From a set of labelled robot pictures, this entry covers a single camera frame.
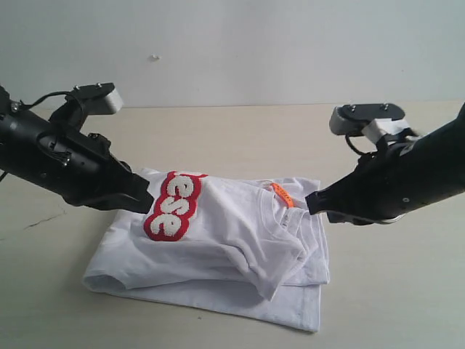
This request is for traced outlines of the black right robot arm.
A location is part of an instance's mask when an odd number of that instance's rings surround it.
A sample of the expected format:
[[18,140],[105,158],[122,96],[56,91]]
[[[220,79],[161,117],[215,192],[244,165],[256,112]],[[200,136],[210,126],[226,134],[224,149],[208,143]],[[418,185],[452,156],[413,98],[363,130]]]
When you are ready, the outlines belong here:
[[310,214],[332,223],[391,224],[464,192],[464,112],[420,135],[391,103],[334,108],[333,134],[359,155],[354,171],[306,197]]

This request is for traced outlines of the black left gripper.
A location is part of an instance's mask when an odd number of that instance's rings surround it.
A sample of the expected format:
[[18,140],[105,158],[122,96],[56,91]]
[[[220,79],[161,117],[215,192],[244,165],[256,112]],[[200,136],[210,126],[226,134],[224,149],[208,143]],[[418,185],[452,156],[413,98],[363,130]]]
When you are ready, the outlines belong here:
[[54,164],[52,187],[72,206],[148,213],[154,198],[149,181],[110,152],[111,141],[86,136],[62,122],[48,122],[36,138],[38,149]]

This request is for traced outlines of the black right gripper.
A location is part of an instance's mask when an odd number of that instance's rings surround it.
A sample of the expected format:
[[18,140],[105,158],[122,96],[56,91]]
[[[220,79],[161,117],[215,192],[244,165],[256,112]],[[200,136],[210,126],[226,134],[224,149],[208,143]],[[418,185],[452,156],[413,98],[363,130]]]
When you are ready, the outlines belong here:
[[436,146],[417,141],[360,162],[349,175],[305,197],[331,223],[387,224],[436,202]]

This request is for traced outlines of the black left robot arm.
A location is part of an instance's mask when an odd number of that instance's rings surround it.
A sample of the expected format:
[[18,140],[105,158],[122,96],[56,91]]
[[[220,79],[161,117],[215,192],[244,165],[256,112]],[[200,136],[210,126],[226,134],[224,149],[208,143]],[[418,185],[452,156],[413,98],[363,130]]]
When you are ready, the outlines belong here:
[[123,102],[112,83],[54,92],[65,103],[45,120],[1,90],[1,170],[61,196],[72,206],[100,211],[123,209],[144,214],[153,204],[149,182],[111,152],[98,133],[84,135],[88,116],[113,115]]

